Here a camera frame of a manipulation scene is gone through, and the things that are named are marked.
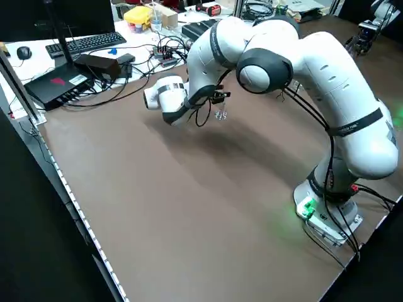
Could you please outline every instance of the black keyboard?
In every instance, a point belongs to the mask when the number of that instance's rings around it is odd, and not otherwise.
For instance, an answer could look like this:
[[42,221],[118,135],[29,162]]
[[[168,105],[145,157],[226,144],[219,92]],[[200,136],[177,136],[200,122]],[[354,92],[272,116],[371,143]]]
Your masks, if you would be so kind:
[[[67,42],[70,54],[88,52],[90,50],[97,50],[126,43],[124,37],[119,33],[105,33],[99,36],[89,36],[82,39],[74,39],[74,41]],[[62,47],[60,44],[47,45],[46,50],[52,59],[63,56]]]

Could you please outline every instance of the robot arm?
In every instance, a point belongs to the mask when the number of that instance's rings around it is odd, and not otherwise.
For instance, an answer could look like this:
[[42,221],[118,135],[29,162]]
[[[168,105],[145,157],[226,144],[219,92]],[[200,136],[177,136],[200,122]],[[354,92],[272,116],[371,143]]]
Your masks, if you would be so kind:
[[367,20],[366,23],[370,23],[379,30],[383,30],[400,14],[400,10],[395,5],[395,2],[395,0],[375,0],[371,4],[371,12],[375,16],[375,19],[373,21]]
[[366,20],[358,25],[360,33],[347,40],[345,43],[347,51],[352,56],[366,54],[380,32],[400,15],[400,9],[397,0],[375,0],[371,4],[371,13],[375,19]]
[[161,108],[170,125],[187,121],[192,109],[216,91],[224,72],[232,69],[239,84],[256,94],[298,80],[327,120],[356,177],[380,179],[396,169],[398,150],[390,113],[348,52],[328,33],[300,40],[296,27],[283,20],[268,20],[253,28],[235,17],[220,21],[192,46],[189,82],[165,75],[144,91],[146,106]]

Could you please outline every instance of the power adapter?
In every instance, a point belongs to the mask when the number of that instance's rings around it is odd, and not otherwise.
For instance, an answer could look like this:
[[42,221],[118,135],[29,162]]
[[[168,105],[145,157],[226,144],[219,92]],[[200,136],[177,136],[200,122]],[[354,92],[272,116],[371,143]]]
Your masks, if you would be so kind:
[[80,55],[74,65],[86,72],[95,74],[101,80],[115,80],[122,69],[116,59],[98,57],[96,55]]

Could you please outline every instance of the green led light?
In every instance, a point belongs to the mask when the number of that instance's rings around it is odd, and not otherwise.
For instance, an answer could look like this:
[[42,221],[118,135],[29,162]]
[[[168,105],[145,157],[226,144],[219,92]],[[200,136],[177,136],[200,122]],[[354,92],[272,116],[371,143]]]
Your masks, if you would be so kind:
[[306,197],[298,205],[298,212],[305,218],[309,219],[315,213],[316,200],[311,197]]

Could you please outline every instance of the blue object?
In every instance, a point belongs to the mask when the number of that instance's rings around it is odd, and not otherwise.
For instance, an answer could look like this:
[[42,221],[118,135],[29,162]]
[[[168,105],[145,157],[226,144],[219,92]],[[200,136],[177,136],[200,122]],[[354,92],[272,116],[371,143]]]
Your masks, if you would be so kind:
[[112,48],[108,53],[111,53],[113,55],[116,55],[118,53],[118,50],[115,48]]

